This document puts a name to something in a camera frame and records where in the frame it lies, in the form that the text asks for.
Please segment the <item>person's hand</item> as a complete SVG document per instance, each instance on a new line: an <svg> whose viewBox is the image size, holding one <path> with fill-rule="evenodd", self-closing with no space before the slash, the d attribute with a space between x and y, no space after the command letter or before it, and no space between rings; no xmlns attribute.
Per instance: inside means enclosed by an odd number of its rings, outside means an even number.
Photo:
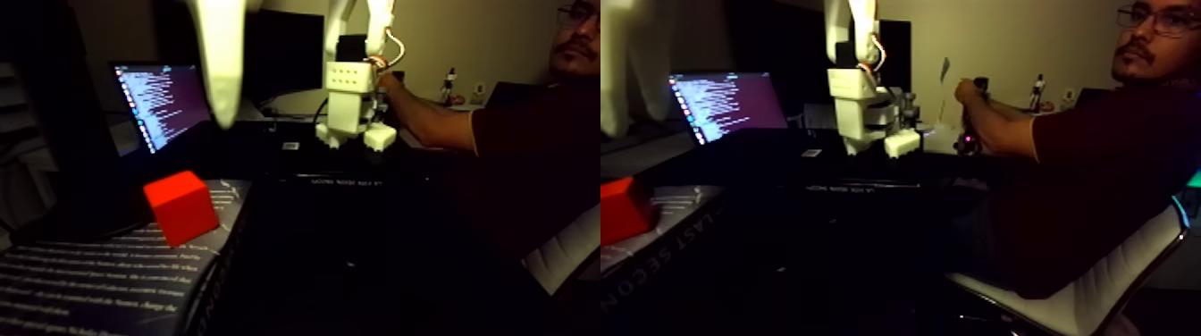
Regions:
<svg viewBox="0 0 1201 336"><path fill-rule="evenodd" d="M978 88L974 80L960 80L956 88L954 88L954 98L957 98L962 104L964 110L964 116L975 116L984 112L987 112L988 104L986 98L982 97L980 88Z"/></svg>

